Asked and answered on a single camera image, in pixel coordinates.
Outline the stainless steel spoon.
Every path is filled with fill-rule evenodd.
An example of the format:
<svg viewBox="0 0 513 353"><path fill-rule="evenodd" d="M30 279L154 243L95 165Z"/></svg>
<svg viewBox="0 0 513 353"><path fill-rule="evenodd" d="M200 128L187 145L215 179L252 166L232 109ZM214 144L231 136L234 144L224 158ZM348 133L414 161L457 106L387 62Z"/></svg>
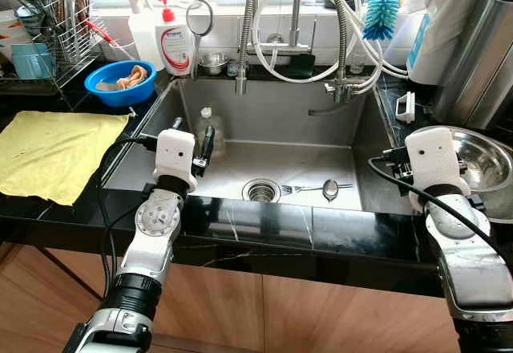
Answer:
<svg viewBox="0 0 513 353"><path fill-rule="evenodd" d="M327 202L333 202L337 199L338 196L340 196L341 192L344 191L344 189L352 188L353 185L349 183L338 183L338 181L333 180L333 178L330 178L329 180L324 181L321 192L324 199L326 199Z"/></svg>

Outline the stainless steel fork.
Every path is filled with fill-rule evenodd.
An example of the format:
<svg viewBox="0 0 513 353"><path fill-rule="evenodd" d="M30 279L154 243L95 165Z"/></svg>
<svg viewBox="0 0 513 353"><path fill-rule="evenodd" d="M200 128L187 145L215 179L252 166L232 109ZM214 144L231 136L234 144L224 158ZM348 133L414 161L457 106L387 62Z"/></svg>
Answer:
<svg viewBox="0 0 513 353"><path fill-rule="evenodd" d="M318 189L322 189L322 185L280 185L280 193L282 196L299 192L318 191Z"/></svg>

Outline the yellow cloth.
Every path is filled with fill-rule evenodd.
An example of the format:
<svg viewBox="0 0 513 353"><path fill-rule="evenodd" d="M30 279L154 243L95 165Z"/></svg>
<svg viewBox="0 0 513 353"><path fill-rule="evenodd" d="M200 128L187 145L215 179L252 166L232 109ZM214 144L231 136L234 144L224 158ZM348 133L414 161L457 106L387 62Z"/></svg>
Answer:
<svg viewBox="0 0 513 353"><path fill-rule="evenodd" d="M0 130L0 194L72 206L129 115L18 112Z"/></svg>

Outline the white red-capped dish soap bottle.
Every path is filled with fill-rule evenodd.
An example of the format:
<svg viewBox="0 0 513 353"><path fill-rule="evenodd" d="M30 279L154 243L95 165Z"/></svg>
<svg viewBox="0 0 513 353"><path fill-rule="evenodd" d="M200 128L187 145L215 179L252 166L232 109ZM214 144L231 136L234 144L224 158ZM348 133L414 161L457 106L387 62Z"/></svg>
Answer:
<svg viewBox="0 0 513 353"><path fill-rule="evenodd" d="M168 0L161 9L161 23L155 26L156 45L169 75L190 75L193 71L195 35L189 30L186 18L170 7Z"/></svg>

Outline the dark green scouring sponge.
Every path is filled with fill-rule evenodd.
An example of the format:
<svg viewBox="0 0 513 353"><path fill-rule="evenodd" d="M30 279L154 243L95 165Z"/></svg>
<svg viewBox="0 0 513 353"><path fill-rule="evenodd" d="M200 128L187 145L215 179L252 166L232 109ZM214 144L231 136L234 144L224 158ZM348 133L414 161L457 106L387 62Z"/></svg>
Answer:
<svg viewBox="0 0 513 353"><path fill-rule="evenodd" d="M293 56L285 68L285 77L293 80L305 80L314 77L316 56L310 53Z"/></svg>

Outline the white hanging towel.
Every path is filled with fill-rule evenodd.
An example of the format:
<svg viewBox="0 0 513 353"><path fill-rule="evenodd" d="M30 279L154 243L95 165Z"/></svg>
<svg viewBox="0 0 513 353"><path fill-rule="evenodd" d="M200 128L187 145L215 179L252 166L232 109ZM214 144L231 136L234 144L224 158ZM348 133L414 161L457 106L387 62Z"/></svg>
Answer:
<svg viewBox="0 0 513 353"><path fill-rule="evenodd" d="M451 57L476 0L407 0L410 14L422 20L407 59L407 77L425 85L440 85L451 69Z"/></svg>

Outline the red handled utensil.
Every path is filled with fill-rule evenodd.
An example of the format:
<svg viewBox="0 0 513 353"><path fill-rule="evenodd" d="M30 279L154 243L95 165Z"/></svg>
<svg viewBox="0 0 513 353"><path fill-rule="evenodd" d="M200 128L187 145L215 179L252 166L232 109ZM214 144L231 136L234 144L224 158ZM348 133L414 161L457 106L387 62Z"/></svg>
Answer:
<svg viewBox="0 0 513 353"><path fill-rule="evenodd" d="M105 29L103 29L99 24L96 24L92 22L89 19L85 19L83 22L84 26L87 26L89 30L92 31L92 33L96 33L99 35L100 38L103 39L112 48L119 49L121 46L118 44L118 42L112 38Z"/></svg>

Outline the chrome spring faucet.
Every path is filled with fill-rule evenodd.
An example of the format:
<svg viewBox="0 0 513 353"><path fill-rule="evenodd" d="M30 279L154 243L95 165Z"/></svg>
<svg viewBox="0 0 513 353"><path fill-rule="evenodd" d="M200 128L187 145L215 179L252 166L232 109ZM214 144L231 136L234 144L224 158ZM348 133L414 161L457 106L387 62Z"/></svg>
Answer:
<svg viewBox="0 0 513 353"><path fill-rule="evenodd" d="M237 74L235 93L237 95L244 95L246 93L249 48L252 46L252 22L257 8L257 1L259 0L244 0L240 38L236 50Z"/></svg>

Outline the blue plastic bowl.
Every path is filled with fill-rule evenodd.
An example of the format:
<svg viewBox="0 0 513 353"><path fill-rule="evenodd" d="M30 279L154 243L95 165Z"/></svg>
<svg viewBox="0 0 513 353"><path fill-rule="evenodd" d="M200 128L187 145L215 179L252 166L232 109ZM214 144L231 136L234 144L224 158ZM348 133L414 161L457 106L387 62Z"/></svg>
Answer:
<svg viewBox="0 0 513 353"><path fill-rule="evenodd" d="M107 107L127 108L150 99L159 71L146 60L121 60L90 73L85 88Z"/></svg>

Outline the steel sink drain strainer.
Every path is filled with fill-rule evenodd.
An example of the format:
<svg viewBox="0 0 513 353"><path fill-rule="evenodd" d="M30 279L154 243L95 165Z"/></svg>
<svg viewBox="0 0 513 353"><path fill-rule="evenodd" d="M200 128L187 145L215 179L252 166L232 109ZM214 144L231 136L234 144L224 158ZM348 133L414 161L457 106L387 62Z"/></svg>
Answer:
<svg viewBox="0 0 513 353"><path fill-rule="evenodd" d="M282 191L275 181L268 178L253 178L243 185L241 196L246 201L276 203L282 197Z"/></svg>

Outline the clear plastic bottle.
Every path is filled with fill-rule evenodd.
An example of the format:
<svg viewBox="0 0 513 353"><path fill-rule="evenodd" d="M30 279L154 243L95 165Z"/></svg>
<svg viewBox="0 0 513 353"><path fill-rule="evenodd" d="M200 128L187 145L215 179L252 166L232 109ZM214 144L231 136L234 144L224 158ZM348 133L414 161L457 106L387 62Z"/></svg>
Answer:
<svg viewBox="0 0 513 353"><path fill-rule="evenodd" d="M212 107L204 107L200 110L200 118L194 128L196 137L196 148L202 150L203 140L206 129L215 128L215 138L213 138L212 158L220 158L226 152L226 129L224 129L224 120L213 111Z"/></svg>

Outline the stainless steel sink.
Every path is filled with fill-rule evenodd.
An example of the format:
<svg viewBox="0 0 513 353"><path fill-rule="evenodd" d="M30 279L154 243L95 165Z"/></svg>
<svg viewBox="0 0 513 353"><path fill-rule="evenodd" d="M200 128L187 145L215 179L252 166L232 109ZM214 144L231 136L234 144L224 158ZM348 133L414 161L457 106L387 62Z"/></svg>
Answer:
<svg viewBox="0 0 513 353"><path fill-rule="evenodd" d="M253 178L301 187L322 187L333 178L353 185L333 202L318 189L282 196L276 203L410 213L408 199L367 164L396 144L377 93L357 96L337 114L311 117L308 111L333 106L323 86L315 83L252 80L246 93L237 95L233 80L176 80L159 89L154 107L143 112L131 134L156 136L176 117L183 117L184 129L191 130L201 108L208 106L224 120L226 152L213 158L199 178L197 196L243 200L241 189Z"/></svg>

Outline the wooden sink cabinet front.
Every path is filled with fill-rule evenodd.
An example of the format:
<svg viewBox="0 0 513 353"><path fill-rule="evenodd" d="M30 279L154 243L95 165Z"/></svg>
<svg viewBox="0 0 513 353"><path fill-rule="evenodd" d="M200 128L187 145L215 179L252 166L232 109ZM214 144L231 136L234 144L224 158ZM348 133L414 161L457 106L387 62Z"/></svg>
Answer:
<svg viewBox="0 0 513 353"><path fill-rule="evenodd" d="M0 353L61 353L99 302L94 254L0 243ZM458 353L442 298L173 266L151 353Z"/></svg>

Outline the teal plastic cup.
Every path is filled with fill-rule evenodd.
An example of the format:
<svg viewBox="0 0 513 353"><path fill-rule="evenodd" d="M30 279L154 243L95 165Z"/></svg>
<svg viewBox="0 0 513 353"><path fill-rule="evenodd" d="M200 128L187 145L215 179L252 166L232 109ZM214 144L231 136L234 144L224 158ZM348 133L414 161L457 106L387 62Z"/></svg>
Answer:
<svg viewBox="0 0 513 353"><path fill-rule="evenodd" d="M12 63L19 80L47 80L56 75L56 63L44 43L14 44Z"/></svg>

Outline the small white plastic holder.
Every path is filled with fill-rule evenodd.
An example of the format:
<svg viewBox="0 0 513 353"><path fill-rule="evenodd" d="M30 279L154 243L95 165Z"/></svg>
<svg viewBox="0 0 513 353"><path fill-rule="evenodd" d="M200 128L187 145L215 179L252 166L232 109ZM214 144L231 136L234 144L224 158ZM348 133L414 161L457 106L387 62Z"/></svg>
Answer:
<svg viewBox="0 0 513 353"><path fill-rule="evenodd" d="M395 106L395 119L403 124L411 124L415 121L415 93L408 91L398 97Z"/></svg>

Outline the wide stainless steel basin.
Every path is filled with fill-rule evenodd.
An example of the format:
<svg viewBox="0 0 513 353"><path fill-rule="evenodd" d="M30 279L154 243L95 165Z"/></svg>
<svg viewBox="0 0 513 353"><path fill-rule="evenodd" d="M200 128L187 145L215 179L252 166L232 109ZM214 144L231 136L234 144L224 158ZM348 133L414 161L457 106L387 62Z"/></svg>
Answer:
<svg viewBox="0 0 513 353"><path fill-rule="evenodd" d="M513 224L513 159L509 145L492 140L492 148L498 152L497 165L487 166L487 171L498 171L499 183L484 187L472 187L472 191L483 199L485 213L493 222Z"/></svg>

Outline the white spray bottle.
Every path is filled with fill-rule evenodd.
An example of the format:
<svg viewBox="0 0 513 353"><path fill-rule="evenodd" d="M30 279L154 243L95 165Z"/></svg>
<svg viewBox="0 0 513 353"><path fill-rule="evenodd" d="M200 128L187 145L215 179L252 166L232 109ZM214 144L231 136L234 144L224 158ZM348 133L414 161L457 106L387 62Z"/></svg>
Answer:
<svg viewBox="0 0 513 353"><path fill-rule="evenodd" d="M135 49L138 51L139 60L153 64L157 71L163 71L164 61L157 47L157 18L150 0L128 0L128 3L131 5L128 27Z"/></svg>

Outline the stainless steel mixing bowl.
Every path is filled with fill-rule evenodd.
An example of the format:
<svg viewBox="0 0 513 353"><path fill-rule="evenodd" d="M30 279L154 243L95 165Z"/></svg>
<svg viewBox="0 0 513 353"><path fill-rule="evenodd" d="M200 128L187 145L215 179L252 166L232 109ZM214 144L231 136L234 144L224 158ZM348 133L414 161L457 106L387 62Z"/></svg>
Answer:
<svg viewBox="0 0 513 353"><path fill-rule="evenodd" d="M508 145L472 130L451 127L452 143L465 165L461 178L474 192L492 192L512 187L512 155Z"/></svg>

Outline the blue bottle brush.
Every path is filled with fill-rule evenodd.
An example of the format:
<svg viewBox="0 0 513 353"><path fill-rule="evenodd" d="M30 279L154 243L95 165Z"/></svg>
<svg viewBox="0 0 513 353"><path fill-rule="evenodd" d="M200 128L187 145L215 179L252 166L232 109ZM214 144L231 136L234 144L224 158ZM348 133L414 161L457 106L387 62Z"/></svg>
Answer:
<svg viewBox="0 0 513 353"><path fill-rule="evenodd" d="M371 41L391 40L402 0L367 0L363 38Z"/></svg>

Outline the small steel cup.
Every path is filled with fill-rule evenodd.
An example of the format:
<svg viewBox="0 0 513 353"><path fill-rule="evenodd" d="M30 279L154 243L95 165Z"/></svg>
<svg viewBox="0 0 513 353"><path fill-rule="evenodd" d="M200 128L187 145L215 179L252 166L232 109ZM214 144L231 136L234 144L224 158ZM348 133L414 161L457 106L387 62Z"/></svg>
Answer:
<svg viewBox="0 0 513 353"><path fill-rule="evenodd" d="M197 68L205 75L221 75L226 71L228 55L224 52L212 51L199 56Z"/></svg>

